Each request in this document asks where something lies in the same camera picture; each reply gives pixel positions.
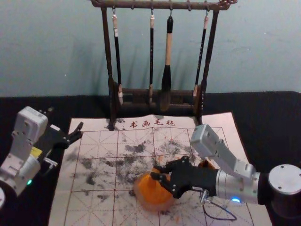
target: cable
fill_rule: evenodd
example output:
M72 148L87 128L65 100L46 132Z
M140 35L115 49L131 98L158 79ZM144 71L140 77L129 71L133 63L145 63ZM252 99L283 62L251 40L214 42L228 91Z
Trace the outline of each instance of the cable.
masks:
M210 218L212 218L214 220L229 220L229 221L235 221L235 220L237 220L237 217L233 213L231 213L229 210L225 209L224 207L222 207L222 206L220 206L220 205L218 205L218 204L216 204L214 202L210 202L210 203L213 204L213 205L215 205L215 206L217 206L218 208L222 209L223 211L229 213L233 217L233 219L229 219L229 218L215 218L215 217L209 215L206 212L206 210L205 210L205 204L204 204L203 205L203 211L204 211L205 215L207 215L208 217L210 217Z

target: blue led light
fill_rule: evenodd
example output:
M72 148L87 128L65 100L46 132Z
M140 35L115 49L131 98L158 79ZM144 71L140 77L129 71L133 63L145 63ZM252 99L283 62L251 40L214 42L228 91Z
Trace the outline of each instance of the blue led light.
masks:
M240 200L238 198L232 198L231 199L233 202L240 202Z

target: teal wall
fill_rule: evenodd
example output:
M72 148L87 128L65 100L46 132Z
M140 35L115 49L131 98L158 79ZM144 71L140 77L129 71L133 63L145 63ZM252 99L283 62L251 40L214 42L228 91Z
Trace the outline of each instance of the teal wall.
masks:
M127 88L148 87L150 12L116 10L122 80ZM300 12L299 0L239 0L221 11L207 91L301 92ZM154 14L154 86L158 89L169 11ZM108 16L117 79L110 9ZM204 16L204 11L173 11L173 89L193 89ZM100 9L87 0L1 0L0 96L92 94L108 94Z

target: robotic arm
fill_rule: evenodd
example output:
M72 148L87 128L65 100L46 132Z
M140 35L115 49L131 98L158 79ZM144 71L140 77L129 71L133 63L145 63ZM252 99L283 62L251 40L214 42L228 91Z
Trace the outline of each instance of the robotic arm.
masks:
M48 164L48 173L57 163L48 158L55 148L66 149L82 137L83 123L69 135L48 123L47 112L25 107L16 118L10 152L0 167L0 209L5 202L18 197Z
M152 178L174 198L192 190L202 193L201 204L217 196L234 202L271 203L275 212L285 218L301 215L301 169L298 167L284 164L269 174L256 172L253 165L238 160L207 124L195 128L190 142L200 157L214 160L220 169L193 166L188 156L163 167L155 166L160 173L152 172ZM165 176L168 173L171 173L170 180Z

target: calligraphy practice paper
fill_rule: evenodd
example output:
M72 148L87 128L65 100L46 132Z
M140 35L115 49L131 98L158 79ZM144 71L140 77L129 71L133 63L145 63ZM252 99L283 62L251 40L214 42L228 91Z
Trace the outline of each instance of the calligraphy practice paper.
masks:
M201 159L190 146L196 126L191 117L148 115L117 119L108 130L108 119L72 119L70 131L83 122L84 132L65 150L49 219L50 226L271 226L265 206L213 198L232 212L236 221L214 220L204 214L198 192L186 192L173 207L156 214L136 201L133 182L152 166L190 157ZM233 154L248 162L231 113L208 115L209 124ZM232 218L205 204L216 218Z

